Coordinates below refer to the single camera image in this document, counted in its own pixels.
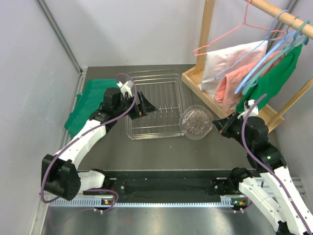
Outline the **clear glass plate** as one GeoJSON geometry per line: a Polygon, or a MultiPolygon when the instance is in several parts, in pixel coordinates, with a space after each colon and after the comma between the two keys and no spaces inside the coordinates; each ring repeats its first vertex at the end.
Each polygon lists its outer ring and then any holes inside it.
{"type": "Polygon", "coordinates": [[[190,106],[180,117],[179,127],[191,140],[204,138],[213,127],[212,113],[201,105],[190,106]]]}

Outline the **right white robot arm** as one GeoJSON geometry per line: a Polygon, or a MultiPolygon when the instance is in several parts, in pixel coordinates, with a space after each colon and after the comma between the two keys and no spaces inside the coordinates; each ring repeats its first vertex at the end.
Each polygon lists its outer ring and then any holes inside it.
{"type": "Polygon", "coordinates": [[[236,140],[247,152],[247,159],[269,186],[269,195],[246,168],[231,170],[223,186],[214,182],[216,192],[241,193],[259,209],[277,235],[311,235],[313,215],[294,185],[287,163],[268,141],[268,127],[259,117],[243,119],[238,113],[214,120],[213,125],[226,138],[236,140]]]}

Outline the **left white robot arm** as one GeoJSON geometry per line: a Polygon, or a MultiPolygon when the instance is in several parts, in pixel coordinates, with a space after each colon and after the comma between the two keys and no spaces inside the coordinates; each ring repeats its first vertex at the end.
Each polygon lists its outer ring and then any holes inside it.
{"type": "Polygon", "coordinates": [[[100,194],[108,193],[111,183],[104,172],[78,172],[82,159],[121,117],[137,119],[155,111],[157,107],[142,92],[133,95],[131,88],[126,85],[106,89],[99,108],[91,114],[83,129],[56,154],[47,154],[43,158],[41,191],[68,201],[92,189],[100,194]]]}

